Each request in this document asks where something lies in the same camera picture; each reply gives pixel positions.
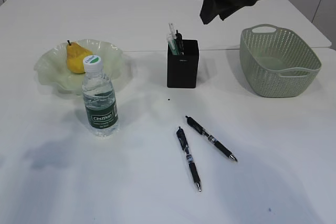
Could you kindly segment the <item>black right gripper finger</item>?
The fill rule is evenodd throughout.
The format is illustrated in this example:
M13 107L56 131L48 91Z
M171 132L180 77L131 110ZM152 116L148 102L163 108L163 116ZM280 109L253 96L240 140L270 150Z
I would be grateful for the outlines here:
M238 6L224 5L219 7L218 15L221 20L225 20L227 17L239 10Z
M203 0L200 11L200 18L204 25L209 24L216 16L218 11L214 0Z

